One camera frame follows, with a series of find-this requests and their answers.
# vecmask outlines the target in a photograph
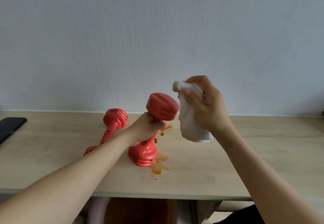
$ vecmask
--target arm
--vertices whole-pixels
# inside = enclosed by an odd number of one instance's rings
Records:
[[[205,93],[201,102],[189,90],[183,94],[193,106],[197,121],[209,130],[225,150],[249,191],[265,223],[324,223],[323,216],[262,160],[235,130],[219,90],[206,76],[187,80]]]
[[[122,153],[166,127],[144,113],[117,137],[43,177],[0,206],[3,224],[71,224]]]

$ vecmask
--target black phone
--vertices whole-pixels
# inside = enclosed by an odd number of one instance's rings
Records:
[[[20,128],[27,118],[7,117],[0,121],[0,144],[5,141],[14,131]]]

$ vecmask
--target forearm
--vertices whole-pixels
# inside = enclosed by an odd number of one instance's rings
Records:
[[[262,160],[235,131],[214,133],[265,223],[323,223],[323,217]]]
[[[122,133],[30,185],[0,206],[0,223],[71,224],[131,140]]]

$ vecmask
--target black fabric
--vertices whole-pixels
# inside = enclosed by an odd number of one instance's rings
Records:
[[[264,224],[264,221],[255,205],[237,210],[230,214],[226,219],[216,222],[214,224],[240,224],[240,223],[253,223]]]

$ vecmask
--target white wall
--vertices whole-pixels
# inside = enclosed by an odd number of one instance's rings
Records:
[[[2,109],[145,111],[208,75],[231,114],[320,115],[324,0],[0,0]]]

